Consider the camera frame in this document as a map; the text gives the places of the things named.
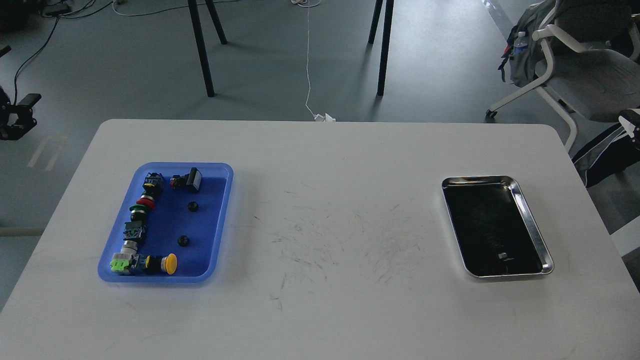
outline stainless steel tray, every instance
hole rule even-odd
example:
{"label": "stainless steel tray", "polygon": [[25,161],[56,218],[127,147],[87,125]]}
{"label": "stainless steel tray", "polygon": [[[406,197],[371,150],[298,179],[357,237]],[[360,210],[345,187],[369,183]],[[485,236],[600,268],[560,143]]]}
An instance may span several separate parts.
{"label": "stainless steel tray", "polygon": [[551,255],[513,178],[449,177],[442,192],[469,274],[513,277],[553,271]]}

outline gray backpack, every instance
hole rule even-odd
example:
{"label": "gray backpack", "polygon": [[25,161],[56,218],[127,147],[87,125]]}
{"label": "gray backpack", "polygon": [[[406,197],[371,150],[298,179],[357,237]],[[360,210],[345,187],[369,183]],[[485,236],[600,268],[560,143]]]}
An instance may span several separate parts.
{"label": "gray backpack", "polygon": [[[507,47],[502,55],[502,63],[498,67],[502,74],[504,82],[504,66],[509,62],[511,68],[511,80],[518,87],[536,79],[536,63],[545,58],[542,48],[538,46],[538,42],[534,42],[531,35],[538,30],[545,17],[553,10],[556,0],[544,0],[541,3],[531,5],[520,17],[517,24],[511,28],[511,33],[507,38]],[[518,38],[518,33],[524,31],[526,33],[527,49],[519,54],[513,53],[513,44]]]}

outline white cable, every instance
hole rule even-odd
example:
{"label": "white cable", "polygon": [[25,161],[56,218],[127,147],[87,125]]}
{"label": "white cable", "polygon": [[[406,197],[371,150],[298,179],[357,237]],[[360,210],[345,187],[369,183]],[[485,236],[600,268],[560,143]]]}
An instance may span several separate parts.
{"label": "white cable", "polygon": [[298,3],[297,5],[300,6],[301,8],[315,8],[316,6],[320,5],[320,3],[322,3],[322,0],[318,0],[317,4],[313,4],[313,5],[300,5],[300,4],[304,4],[302,2]]}
{"label": "white cable", "polygon": [[[233,2],[236,2],[236,1],[238,1],[238,0],[216,0],[216,1],[214,1],[214,3],[233,3]],[[119,13],[118,10],[116,10],[116,2],[115,1],[113,1],[111,3],[111,7],[113,8],[113,12],[115,12],[118,15],[133,17],[133,16],[153,15],[153,14],[157,14],[157,13],[161,13],[161,12],[167,12],[169,10],[188,8],[189,5],[176,6],[175,8],[167,8],[167,9],[164,9],[164,10],[158,10],[156,12],[150,12],[150,13],[135,13],[135,14]]]}
{"label": "white cable", "polygon": [[312,6],[307,6],[307,82],[309,83],[309,91],[307,92],[307,101],[305,101],[305,106],[307,107],[307,110],[311,113],[311,116],[315,118],[316,114],[314,114],[314,112],[311,111],[308,105],[309,95],[311,95],[311,79],[309,78],[309,42],[311,40],[311,31],[309,30],[309,27],[310,27],[309,14],[311,13],[311,10],[309,9],[311,7]]}

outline blue tray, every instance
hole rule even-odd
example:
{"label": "blue tray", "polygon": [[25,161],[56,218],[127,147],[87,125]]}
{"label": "blue tray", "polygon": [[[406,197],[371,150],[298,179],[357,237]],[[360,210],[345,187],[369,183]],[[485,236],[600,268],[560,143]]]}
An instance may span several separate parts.
{"label": "blue tray", "polygon": [[[171,189],[171,176],[188,174],[191,167],[198,168],[202,173],[200,191],[191,193],[184,188]],[[120,252],[124,223],[130,221],[129,206],[140,197],[142,184],[149,172],[161,173],[165,187],[162,195],[156,199],[156,208],[148,213],[147,241],[138,252],[153,256],[174,253],[178,258],[178,267],[173,275],[117,275],[111,272],[109,262],[113,253]],[[138,168],[98,262],[100,278],[108,282],[180,283],[200,282],[211,276],[218,260],[233,176],[234,171],[224,163],[147,163]],[[198,203],[198,211],[187,210],[190,201]],[[180,235],[189,237],[188,246],[178,245]]]}

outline plastic bottle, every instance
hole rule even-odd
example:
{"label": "plastic bottle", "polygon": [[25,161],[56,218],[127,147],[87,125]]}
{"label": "plastic bottle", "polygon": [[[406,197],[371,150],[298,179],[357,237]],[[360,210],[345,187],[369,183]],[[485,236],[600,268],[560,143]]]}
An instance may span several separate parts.
{"label": "plastic bottle", "polygon": [[527,36],[526,32],[524,32],[524,31],[518,32],[518,38],[513,43],[513,54],[514,55],[520,54],[521,52],[525,51],[527,49],[527,47],[529,46],[529,44],[527,43],[527,39],[525,38],[526,36]]}

